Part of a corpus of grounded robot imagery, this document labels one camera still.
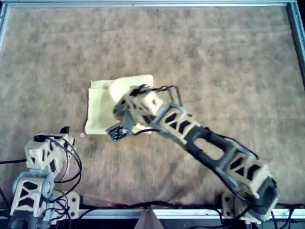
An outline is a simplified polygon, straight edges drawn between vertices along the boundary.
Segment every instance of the black cable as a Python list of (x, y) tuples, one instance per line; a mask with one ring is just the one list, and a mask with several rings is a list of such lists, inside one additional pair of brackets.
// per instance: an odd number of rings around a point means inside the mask
[(12, 161), (0, 161), (0, 165), (3, 164), (14, 164), (14, 163), (20, 163), (20, 162), (26, 162), (27, 159), (22, 159), (22, 160), (12, 160)]
[[(46, 199), (46, 198), (43, 198), (43, 200), (47, 203), (55, 203), (57, 202), (58, 200), (60, 200), (61, 198), (63, 198), (64, 196), (67, 196), (70, 192), (72, 192), (75, 187), (80, 183), (81, 181), (81, 170), (82, 170), (82, 164), (81, 164), (81, 159), (78, 155), (78, 153), (76, 152), (76, 150), (74, 149), (74, 147), (66, 140), (64, 139), (63, 137), (60, 137), (60, 136), (55, 136), (55, 135), (45, 135), (45, 137), (50, 140), (51, 142), (53, 142), (56, 146), (62, 148), (66, 153), (69, 153), (72, 155), (72, 157), (75, 159), (78, 167), (79, 167), (79, 172), (72, 178), (72, 179), (69, 179), (68, 181), (71, 181), (71, 180), (74, 180), (77, 176), (79, 177), (79, 179), (77, 180), (76, 184), (74, 184), (67, 192), (65, 192), (64, 194), (62, 194), (61, 196), (55, 198), (55, 199)], [(52, 139), (51, 137), (54, 137), (54, 138), (61, 138), (65, 141), (65, 143), (71, 147), (72, 151), (74, 153), (72, 153), (70, 150), (68, 150), (67, 148), (65, 148), (64, 146), (62, 146), (61, 144), (59, 144), (56, 140)]]
[(134, 134), (132, 134), (133, 136), (137, 136), (137, 135), (139, 135), (139, 134), (142, 134), (142, 133), (145, 133), (145, 132), (160, 132), (160, 130), (159, 129), (144, 129), (144, 130), (140, 130), (140, 131), (138, 131), (138, 132), (136, 132), (136, 133), (134, 133)]
[(2, 191), (1, 188), (0, 188), (0, 195), (1, 195), (2, 199), (3, 199), (3, 201), (4, 201), (4, 204), (6, 206), (7, 211), (9, 212), (10, 211), (10, 204), (9, 204), (8, 200), (6, 199), (6, 197), (4, 195), (4, 192)]
[(168, 91), (169, 97), (171, 99), (171, 102), (174, 103), (173, 100), (173, 95), (170, 91), (171, 88), (175, 88), (176, 89), (176, 93), (177, 93), (177, 97), (178, 97), (178, 103), (180, 106), (182, 106), (182, 100), (181, 100), (181, 96), (180, 96), (180, 92), (179, 92), (179, 88), (176, 85), (170, 85), (170, 86), (166, 86), (163, 85), (159, 88), (151, 88), (150, 86), (146, 85), (146, 84), (142, 84), (141, 86), (139, 86), (137, 89), (135, 89), (133, 91), (133, 93), (131, 93), (131, 96), (136, 96), (138, 94), (143, 94), (143, 93), (148, 93), (148, 92), (165, 92)]
[(271, 211), (271, 216), (272, 216), (272, 219), (273, 219), (274, 228), (277, 229), (277, 223), (276, 223), (275, 215), (273, 214), (273, 211)]
[(285, 224), (282, 227), (280, 227), (280, 229), (284, 229), (287, 226), (287, 224), (289, 224), (288, 229), (290, 228), (290, 219), (291, 219), (291, 216), (292, 216), (294, 210), (295, 210), (295, 207), (290, 207), (288, 219), (286, 220)]
[(68, 229), (71, 229), (72, 221), (71, 221), (71, 217), (70, 217), (70, 214), (69, 214), (68, 210), (65, 208), (65, 206), (64, 206), (61, 202), (57, 201), (57, 203), (64, 209), (65, 215), (67, 215), (67, 217), (68, 217), (68, 222), (69, 222), (69, 227), (68, 227)]

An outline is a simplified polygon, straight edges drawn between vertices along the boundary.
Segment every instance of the wire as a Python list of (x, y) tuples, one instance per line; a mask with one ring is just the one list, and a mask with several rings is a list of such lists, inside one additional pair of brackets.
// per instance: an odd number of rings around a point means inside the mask
[(289, 224), (288, 229), (290, 228), (291, 216), (292, 216), (294, 210), (295, 210), (295, 207), (290, 207), (288, 219), (286, 220), (285, 224), (282, 227), (280, 227), (280, 229), (284, 229), (287, 226), (287, 224)]
[(63, 173), (61, 179), (59, 180), (55, 180), (55, 182), (61, 182), (67, 175), (68, 171), (69, 171), (69, 168), (70, 168), (70, 157), (69, 155), (66, 153), (66, 156), (67, 156), (67, 165), (66, 165), (66, 169), (65, 169), (65, 172)]
[[(66, 140), (64, 139), (63, 137), (61, 136), (55, 136), (55, 135), (44, 135), (44, 137), (46, 137), (46, 139), (50, 140), (51, 142), (53, 142), (56, 146), (62, 148), (67, 154), (70, 154), (72, 155), (72, 157), (75, 159), (78, 167), (79, 167), (79, 172), (74, 176), (72, 177), (71, 179), (69, 180), (65, 180), (65, 181), (60, 181), (60, 182), (57, 182), (57, 183), (65, 183), (65, 182), (69, 182), (69, 181), (72, 181), (74, 180), (76, 177), (79, 177), (79, 179), (77, 180), (76, 184), (74, 184), (67, 192), (65, 192), (64, 194), (62, 194), (61, 196), (55, 198), (55, 199), (46, 199), (46, 198), (43, 198), (43, 200), (47, 203), (55, 203), (57, 202), (58, 200), (60, 200), (61, 198), (63, 198), (64, 196), (67, 196), (70, 192), (72, 192), (75, 187), (80, 183), (81, 181), (81, 170), (82, 170), (82, 164), (81, 164), (81, 159), (78, 155), (78, 153), (76, 152), (75, 148)], [(74, 153), (72, 153), (70, 150), (68, 150), (66, 147), (62, 146), (61, 144), (59, 144), (56, 140), (52, 139), (52, 137), (54, 138), (60, 138), (62, 140), (65, 141), (65, 143), (71, 147), (72, 151)]]
[(64, 206), (61, 202), (57, 201), (57, 203), (64, 209), (65, 214), (67, 215), (68, 221), (69, 221), (69, 227), (68, 227), (68, 229), (71, 229), (72, 221), (71, 221), (71, 216), (70, 216), (68, 210), (65, 208), (65, 206)]
[(137, 135), (145, 133), (145, 132), (160, 132), (160, 130), (159, 129), (144, 129), (144, 130), (140, 130), (132, 135), (137, 136)]
[(277, 223), (276, 223), (275, 215), (273, 214), (273, 211), (271, 211), (271, 216), (272, 216), (272, 219), (273, 219), (274, 228), (277, 229)]
[(179, 88), (176, 85), (170, 85), (170, 86), (163, 85), (163, 86), (161, 86), (159, 88), (151, 88), (150, 86), (148, 86), (146, 84), (142, 84), (137, 89), (134, 89), (134, 91), (130, 95), (131, 96), (136, 96), (138, 94), (144, 94), (144, 93), (148, 93), (148, 92), (156, 92), (156, 93), (158, 93), (158, 92), (165, 92), (165, 91), (167, 91), (168, 94), (169, 94), (169, 97), (171, 99), (171, 102), (174, 103), (173, 95), (172, 95), (172, 92), (171, 92), (171, 88), (175, 88), (176, 89), (176, 93), (177, 93), (177, 97), (178, 97), (178, 103), (179, 103), (180, 106), (182, 106), (183, 104), (182, 104)]
[[(242, 213), (240, 213), (238, 216), (234, 217), (232, 220), (236, 221), (239, 220), (241, 217), (243, 217), (247, 211), (250, 209), (250, 207), (247, 207), (244, 211), (242, 211)], [(217, 226), (199, 226), (199, 227), (191, 227), (189, 229), (213, 229), (213, 228), (228, 228), (228, 227), (232, 227), (235, 226), (235, 224), (231, 224), (231, 225), (217, 225)]]
[(10, 211), (10, 204), (9, 204), (8, 200), (6, 199), (6, 197), (4, 195), (4, 192), (2, 191), (1, 188), (0, 188), (0, 195), (1, 195), (2, 199), (3, 199), (3, 201), (4, 201), (4, 204), (6, 206), (7, 211), (9, 212)]
[(14, 164), (14, 163), (21, 163), (21, 162), (26, 162), (27, 159), (22, 159), (22, 160), (12, 160), (12, 161), (0, 161), (0, 165), (3, 164)]

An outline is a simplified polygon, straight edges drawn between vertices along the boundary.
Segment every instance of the folded cloth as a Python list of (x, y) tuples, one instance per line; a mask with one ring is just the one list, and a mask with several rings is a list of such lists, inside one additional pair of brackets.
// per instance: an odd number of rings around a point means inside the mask
[[(117, 80), (91, 81), (88, 100), (88, 120), (85, 133), (88, 135), (105, 135), (106, 129), (119, 123), (113, 116), (114, 106), (126, 94), (131, 86), (147, 84), (153, 86), (152, 75), (122, 77)], [(147, 127), (138, 124), (135, 133)]]

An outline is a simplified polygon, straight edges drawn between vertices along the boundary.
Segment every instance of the aluminum rail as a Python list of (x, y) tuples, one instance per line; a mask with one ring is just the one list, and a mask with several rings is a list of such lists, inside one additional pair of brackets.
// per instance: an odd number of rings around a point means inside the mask
[[(87, 209), (81, 209), (79, 215), (85, 211)], [(219, 219), (216, 211), (207, 209), (154, 209), (153, 211), (158, 219)], [(97, 209), (84, 215), (82, 219), (138, 219), (142, 212), (142, 209)], [(273, 209), (273, 213), (276, 219), (287, 219), (289, 209)], [(294, 210), (291, 218), (305, 219), (305, 209)]]

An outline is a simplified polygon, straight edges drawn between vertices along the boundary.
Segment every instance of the yellow cloth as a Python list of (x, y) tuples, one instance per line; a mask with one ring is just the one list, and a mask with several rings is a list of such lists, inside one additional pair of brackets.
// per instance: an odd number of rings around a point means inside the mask
[[(106, 129), (119, 123), (113, 116), (113, 108), (131, 86), (153, 86), (152, 75), (122, 77), (117, 80), (91, 81), (88, 100), (88, 120), (85, 132), (88, 135), (105, 135)], [(132, 131), (146, 129), (138, 124)]]

